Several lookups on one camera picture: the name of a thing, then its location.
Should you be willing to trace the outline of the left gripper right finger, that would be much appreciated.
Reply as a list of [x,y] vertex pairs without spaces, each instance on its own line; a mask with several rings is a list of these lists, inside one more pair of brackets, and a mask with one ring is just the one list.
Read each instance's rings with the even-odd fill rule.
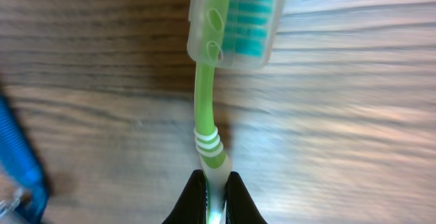
[[267,224],[238,172],[230,173],[225,198],[226,224]]

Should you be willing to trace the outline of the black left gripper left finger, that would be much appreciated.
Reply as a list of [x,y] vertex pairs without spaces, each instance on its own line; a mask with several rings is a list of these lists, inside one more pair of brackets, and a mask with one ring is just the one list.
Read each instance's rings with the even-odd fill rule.
[[162,224],[205,223],[206,180],[202,170],[194,170],[173,209]]

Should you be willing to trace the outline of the blue disposable razor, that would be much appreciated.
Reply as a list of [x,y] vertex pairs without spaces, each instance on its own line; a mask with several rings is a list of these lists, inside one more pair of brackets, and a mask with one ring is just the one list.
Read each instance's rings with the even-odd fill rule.
[[1,162],[6,172],[31,193],[15,212],[28,223],[41,223],[49,190],[43,168],[4,96],[1,96]]

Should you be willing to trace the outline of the green white toothbrush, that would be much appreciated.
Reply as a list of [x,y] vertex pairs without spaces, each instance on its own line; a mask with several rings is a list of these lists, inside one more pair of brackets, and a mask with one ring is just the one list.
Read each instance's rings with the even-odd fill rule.
[[206,179],[206,223],[225,213],[232,161],[213,111],[215,70],[267,65],[285,0],[190,0],[187,53],[196,63],[194,140]]

